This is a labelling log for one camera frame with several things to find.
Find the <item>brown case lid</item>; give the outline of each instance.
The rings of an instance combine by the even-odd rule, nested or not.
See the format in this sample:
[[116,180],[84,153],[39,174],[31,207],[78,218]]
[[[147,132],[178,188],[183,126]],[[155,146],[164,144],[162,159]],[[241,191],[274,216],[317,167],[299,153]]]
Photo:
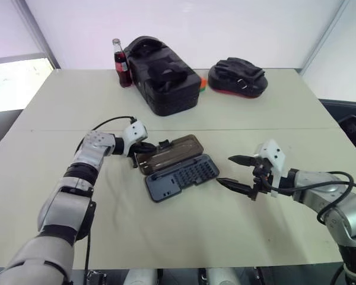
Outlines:
[[137,154],[140,171],[150,175],[178,162],[201,155],[203,146],[194,135],[187,135],[171,141],[161,142],[153,153]]

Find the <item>cola bottle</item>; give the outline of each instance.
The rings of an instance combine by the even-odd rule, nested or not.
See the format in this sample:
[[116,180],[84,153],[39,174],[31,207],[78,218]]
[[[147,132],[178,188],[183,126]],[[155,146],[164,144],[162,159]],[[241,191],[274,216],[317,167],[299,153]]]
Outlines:
[[126,60],[125,53],[120,45],[119,39],[113,39],[113,52],[115,58],[115,67],[117,74],[119,75],[120,85],[122,87],[128,87],[132,85],[131,71],[129,70],[129,64]]

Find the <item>red bottle label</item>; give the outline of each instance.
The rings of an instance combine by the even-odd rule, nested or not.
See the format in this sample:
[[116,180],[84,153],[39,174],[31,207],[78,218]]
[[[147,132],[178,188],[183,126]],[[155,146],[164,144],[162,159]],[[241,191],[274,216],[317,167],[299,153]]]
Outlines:
[[116,70],[119,72],[128,71],[128,66],[126,62],[115,62]]

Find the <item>tool case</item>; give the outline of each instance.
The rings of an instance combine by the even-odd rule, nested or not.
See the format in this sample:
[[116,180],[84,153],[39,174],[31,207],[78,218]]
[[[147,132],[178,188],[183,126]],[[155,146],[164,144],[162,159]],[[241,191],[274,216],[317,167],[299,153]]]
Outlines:
[[160,202],[219,175],[209,155],[194,135],[159,143],[153,153],[137,154],[140,171],[147,175],[145,184],[150,197]]
[[138,37],[124,52],[133,82],[155,114],[168,116],[196,106],[201,78],[163,42]]

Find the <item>black case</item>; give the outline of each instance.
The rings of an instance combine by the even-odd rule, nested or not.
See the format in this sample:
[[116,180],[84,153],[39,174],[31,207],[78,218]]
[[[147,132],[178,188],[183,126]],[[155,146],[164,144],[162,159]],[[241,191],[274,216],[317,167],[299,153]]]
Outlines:
[[196,106],[201,78],[163,42],[138,37],[124,52],[133,82],[155,114],[168,116]]
[[268,86],[265,71],[249,61],[227,58],[218,61],[208,72],[208,85],[218,92],[259,97]]
[[137,154],[140,171],[147,175],[145,184],[154,202],[181,193],[219,175],[219,169],[194,135],[159,143],[153,153]]

